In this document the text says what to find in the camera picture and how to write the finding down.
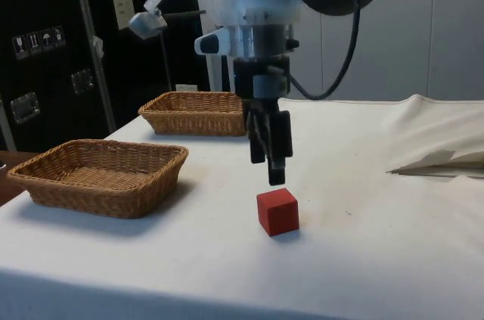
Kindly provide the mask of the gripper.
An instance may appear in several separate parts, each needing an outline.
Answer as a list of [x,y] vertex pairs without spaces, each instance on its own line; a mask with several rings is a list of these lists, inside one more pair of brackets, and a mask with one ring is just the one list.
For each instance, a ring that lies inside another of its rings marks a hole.
[[[269,58],[235,59],[235,93],[242,99],[276,100],[290,91],[290,59],[286,55]],[[293,156],[290,112],[278,102],[264,103],[263,117],[254,101],[246,103],[246,129],[253,164],[268,161],[270,185],[285,183],[286,159]]]

